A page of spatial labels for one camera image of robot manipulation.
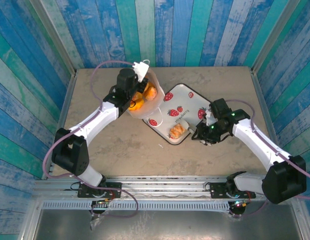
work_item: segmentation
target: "strawberry print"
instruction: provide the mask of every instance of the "strawberry print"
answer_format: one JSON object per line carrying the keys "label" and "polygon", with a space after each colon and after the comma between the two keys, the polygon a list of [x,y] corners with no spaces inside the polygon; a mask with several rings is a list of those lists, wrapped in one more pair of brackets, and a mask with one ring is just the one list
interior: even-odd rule
{"label": "strawberry print", "polygon": [[179,115],[179,112],[177,112],[175,109],[168,110],[168,115],[175,117]]}
{"label": "strawberry print", "polygon": [[183,107],[182,106],[178,106],[177,107],[177,111],[179,111],[181,113],[183,111]]}
{"label": "strawberry print", "polygon": [[174,94],[172,94],[171,92],[168,92],[164,97],[164,102],[171,100],[173,96]]}
{"label": "strawberry print", "polygon": [[204,118],[204,114],[206,114],[206,108],[202,107],[198,110],[198,118],[199,119],[203,119]]}
{"label": "strawberry print", "polygon": [[153,119],[149,119],[148,122],[151,126],[157,126],[157,122]]}

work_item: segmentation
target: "transparent plastic bag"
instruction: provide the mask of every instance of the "transparent plastic bag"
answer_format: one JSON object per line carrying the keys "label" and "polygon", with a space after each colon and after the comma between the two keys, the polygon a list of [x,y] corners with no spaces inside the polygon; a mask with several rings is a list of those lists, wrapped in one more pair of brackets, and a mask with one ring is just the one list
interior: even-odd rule
{"label": "transparent plastic bag", "polygon": [[147,77],[148,77],[148,80],[153,85],[155,85],[155,87],[157,89],[157,95],[152,101],[146,100],[140,109],[135,110],[135,111],[129,111],[128,110],[128,113],[136,119],[145,119],[146,117],[150,116],[154,111],[156,111],[158,109],[158,107],[164,101],[165,93],[159,84],[159,81],[156,77],[156,74],[151,69],[148,69]]}

